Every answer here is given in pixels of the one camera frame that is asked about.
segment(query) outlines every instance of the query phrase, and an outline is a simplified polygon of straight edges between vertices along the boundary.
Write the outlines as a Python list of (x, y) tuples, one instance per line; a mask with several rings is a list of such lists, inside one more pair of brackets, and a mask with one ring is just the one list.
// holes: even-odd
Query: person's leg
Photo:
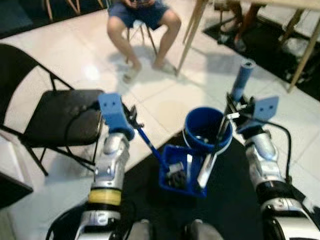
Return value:
[(166, 25), (167, 31), (162, 36), (160, 41), (159, 52), (153, 64), (154, 68), (161, 68), (164, 65), (165, 56), (178, 35), (181, 27), (181, 20), (175, 12), (173, 12), (171, 9), (168, 9), (165, 11), (158, 24)]
[(242, 8), (240, 5), (240, 2), (229, 0), (227, 1), (226, 4), (230, 8), (230, 10), (233, 12), (235, 16), (235, 22), (241, 23), (243, 21), (243, 16), (242, 16)]
[(232, 31), (238, 29), (240, 27), (240, 24), (243, 21), (242, 8), (240, 5), (240, 2), (238, 2), (238, 1), (228, 0), (226, 4), (229, 7), (229, 9), (233, 12), (234, 19), (232, 21), (229, 21), (226, 24), (222, 25), (221, 31), (223, 33), (230, 33)]
[(139, 71), (141, 63), (139, 62), (134, 50), (127, 39), (123, 38), (122, 32), (127, 28), (125, 23), (117, 16), (111, 16), (107, 23), (107, 33), (115, 47), (132, 62), (132, 67)]
[(254, 23), (254, 21), (256, 20), (258, 11), (261, 7), (262, 5), (259, 5), (259, 4), (251, 4), (249, 11), (246, 13), (243, 19), (239, 32), (234, 38), (235, 41), (238, 41), (242, 37), (242, 34), (248, 29), (248, 27), (250, 27)]

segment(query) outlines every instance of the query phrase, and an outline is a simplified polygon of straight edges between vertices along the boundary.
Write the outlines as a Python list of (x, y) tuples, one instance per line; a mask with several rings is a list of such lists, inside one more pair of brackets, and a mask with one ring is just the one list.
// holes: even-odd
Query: knee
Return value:
[(109, 36), (109, 38), (113, 39), (117, 36), (121, 36), (122, 33), (122, 29), (121, 27), (115, 22), (113, 21), (113, 19), (109, 19), (108, 23), (107, 23), (107, 27), (106, 27), (106, 32)]
[(170, 14), (170, 16), (168, 16), (168, 19), (167, 19), (167, 27), (170, 30), (179, 31), (181, 27), (180, 17), (175, 13)]

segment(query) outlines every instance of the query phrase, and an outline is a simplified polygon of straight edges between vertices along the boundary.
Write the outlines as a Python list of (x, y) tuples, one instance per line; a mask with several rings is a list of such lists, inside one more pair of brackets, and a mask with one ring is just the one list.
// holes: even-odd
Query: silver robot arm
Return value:
[(129, 142), (123, 133), (111, 133), (96, 163), (94, 182), (75, 240), (117, 240), (120, 204)]
[(282, 178), (278, 150), (268, 132), (245, 142), (250, 179), (263, 217), (265, 240), (320, 240), (320, 231)]

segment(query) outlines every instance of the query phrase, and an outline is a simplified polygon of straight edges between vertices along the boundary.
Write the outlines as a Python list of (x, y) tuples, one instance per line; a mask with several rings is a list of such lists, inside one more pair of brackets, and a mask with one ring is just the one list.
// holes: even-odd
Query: blue bucket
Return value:
[[(224, 114), (211, 107), (198, 107), (188, 113), (185, 119), (183, 137), (188, 147), (210, 154)], [(232, 140), (232, 126), (229, 123), (219, 144), (219, 153), (228, 148)]]

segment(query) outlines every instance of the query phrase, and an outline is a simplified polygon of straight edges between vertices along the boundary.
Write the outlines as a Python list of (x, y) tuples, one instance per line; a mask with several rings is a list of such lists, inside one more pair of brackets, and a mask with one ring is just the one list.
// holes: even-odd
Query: blue handle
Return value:
[(160, 152), (158, 152), (158, 150), (152, 145), (152, 143), (150, 142), (149, 138), (147, 137), (147, 135), (145, 134), (145, 132), (142, 130), (142, 128), (137, 128), (139, 135), (141, 136), (141, 138), (143, 139), (143, 141), (148, 145), (148, 147), (151, 149), (153, 155), (159, 160), (159, 162), (161, 163), (161, 165), (163, 167), (166, 168), (166, 170), (169, 170), (168, 165), (166, 164), (166, 162), (164, 161), (164, 159), (162, 158)]
[(231, 92), (231, 97), (236, 103), (240, 101), (244, 94), (245, 86), (255, 65), (256, 63), (251, 59), (246, 59), (242, 62)]
[(117, 93), (103, 93), (98, 96), (101, 113), (109, 126), (109, 133), (124, 133), (128, 141), (135, 137), (134, 128), (128, 123)]

